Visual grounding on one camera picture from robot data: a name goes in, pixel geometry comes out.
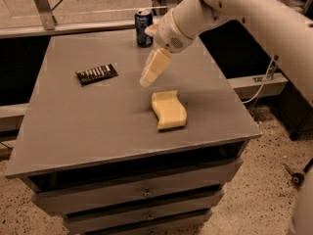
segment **floor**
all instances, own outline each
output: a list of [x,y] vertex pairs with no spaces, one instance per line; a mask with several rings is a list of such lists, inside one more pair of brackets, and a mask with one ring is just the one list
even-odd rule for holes
[[[25,1],[27,20],[20,17],[22,7],[12,5],[13,0],[0,0],[0,27],[37,24],[34,5]],[[49,0],[56,4],[58,0]],[[147,6],[150,0],[65,0],[55,11],[57,20],[63,23],[92,21],[88,11],[98,10],[96,20],[101,18],[107,3],[110,10]],[[244,164],[232,182],[224,186],[225,196],[213,216],[201,227],[181,228],[168,231],[167,235],[266,235],[286,234],[296,203],[298,189],[291,184],[291,177],[283,163],[295,171],[302,171],[313,157],[313,133],[300,136],[296,141],[289,139],[285,126],[271,112],[267,105],[256,109],[256,120],[263,135],[252,140],[243,153]],[[14,141],[7,142],[14,146]],[[0,235],[65,235],[68,231],[62,225],[60,217],[51,217],[31,202],[32,192],[18,179],[8,180],[4,175],[10,151],[0,145]]]

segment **gray table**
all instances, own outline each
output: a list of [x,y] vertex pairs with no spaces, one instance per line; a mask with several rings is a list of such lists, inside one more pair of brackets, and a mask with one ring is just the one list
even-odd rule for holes
[[[261,134],[199,39],[141,87],[151,48],[136,45],[134,29],[50,41],[6,176],[72,232],[147,234],[206,221]],[[118,77],[80,85],[76,71],[105,64]],[[188,121],[159,132],[151,97],[167,90],[178,90]]]

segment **metal frame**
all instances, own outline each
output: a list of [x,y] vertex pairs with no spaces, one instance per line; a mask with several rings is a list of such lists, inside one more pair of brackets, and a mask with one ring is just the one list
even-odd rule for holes
[[48,0],[34,0],[37,10],[42,21],[42,26],[46,30],[55,29],[57,21],[52,14],[52,10]]
[[0,39],[24,36],[76,34],[129,28],[135,28],[135,23],[133,20],[98,23],[57,24],[56,27],[51,30],[46,30],[43,26],[15,27],[4,29],[0,28]]

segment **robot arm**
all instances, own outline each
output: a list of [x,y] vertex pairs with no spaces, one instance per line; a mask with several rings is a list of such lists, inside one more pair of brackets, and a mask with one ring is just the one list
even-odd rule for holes
[[[247,29],[313,107],[313,22],[277,0],[183,0],[148,34],[163,53],[177,53],[203,31],[229,20]],[[150,58],[142,85],[149,86],[165,69],[156,62]],[[150,79],[152,70],[159,71]]]

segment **blue can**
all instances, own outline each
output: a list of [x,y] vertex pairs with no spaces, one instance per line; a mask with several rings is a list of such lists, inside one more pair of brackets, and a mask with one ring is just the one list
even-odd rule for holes
[[153,14],[148,9],[139,10],[135,14],[137,44],[140,47],[150,47],[154,38],[145,33],[146,27],[153,24]]

